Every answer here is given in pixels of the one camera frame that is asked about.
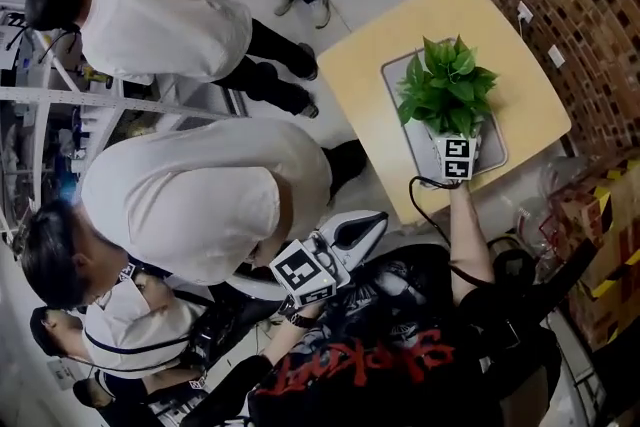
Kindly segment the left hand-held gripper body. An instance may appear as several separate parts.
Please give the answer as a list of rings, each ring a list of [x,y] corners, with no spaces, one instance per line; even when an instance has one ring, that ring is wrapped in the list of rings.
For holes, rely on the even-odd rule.
[[[351,281],[358,260],[352,260],[350,251],[357,241],[358,229],[347,224],[315,230],[304,241],[291,242],[269,268],[301,308],[334,296]]]

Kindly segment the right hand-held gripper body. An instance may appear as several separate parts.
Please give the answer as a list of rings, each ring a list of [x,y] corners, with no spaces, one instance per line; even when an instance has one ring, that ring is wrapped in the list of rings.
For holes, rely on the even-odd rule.
[[[442,184],[470,181],[479,155],[481,137],[465,138],[461,134],[438,134],[434,145],[438,154]]]

